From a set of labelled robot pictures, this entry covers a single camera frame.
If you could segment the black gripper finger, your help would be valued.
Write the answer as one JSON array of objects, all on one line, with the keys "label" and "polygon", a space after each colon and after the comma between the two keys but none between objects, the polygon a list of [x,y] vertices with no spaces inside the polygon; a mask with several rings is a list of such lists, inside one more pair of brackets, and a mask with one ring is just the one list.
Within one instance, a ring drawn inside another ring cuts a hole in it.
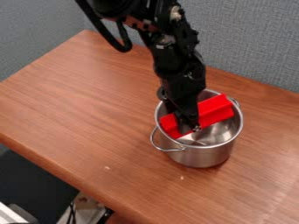
[{"label": "black gripper finger", "polygon": [[175,116],[180,132],[197,131],[201,129],[199,108],[195,99],[180,99],[175,102]]},{"label": "black gripper finger", "polygon": [[168,99],[164,99],[163,103],[167,109],[167,113],[171,114],[175,111],[173,103]]}]

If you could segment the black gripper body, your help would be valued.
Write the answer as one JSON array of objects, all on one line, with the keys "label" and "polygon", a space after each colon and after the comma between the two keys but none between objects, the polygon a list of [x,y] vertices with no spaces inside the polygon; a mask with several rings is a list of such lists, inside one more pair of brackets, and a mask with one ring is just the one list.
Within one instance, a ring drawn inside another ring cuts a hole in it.
[{"label": "black gripper body", "polygon": [[196,49],[183,54],[175,44],[153,47],[153,71],[160,80],[157,97],[173,106],[180,99],[195,99],[205,88],[205,65]]}]

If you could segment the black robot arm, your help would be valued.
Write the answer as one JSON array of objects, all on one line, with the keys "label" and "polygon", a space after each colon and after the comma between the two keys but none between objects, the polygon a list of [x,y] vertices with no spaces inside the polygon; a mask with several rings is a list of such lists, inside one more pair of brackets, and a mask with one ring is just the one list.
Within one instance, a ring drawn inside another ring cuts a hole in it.
[{"label": "black robot arm", "polygon": [[153,58],[160,80],[156,95],[173,114],[179,131],[196,131],[197,96],[205,88],[205,65],[196,51],[199,33],[192,29],[179,0],[75,0],[111,46],[127,53],[133,29]]}]

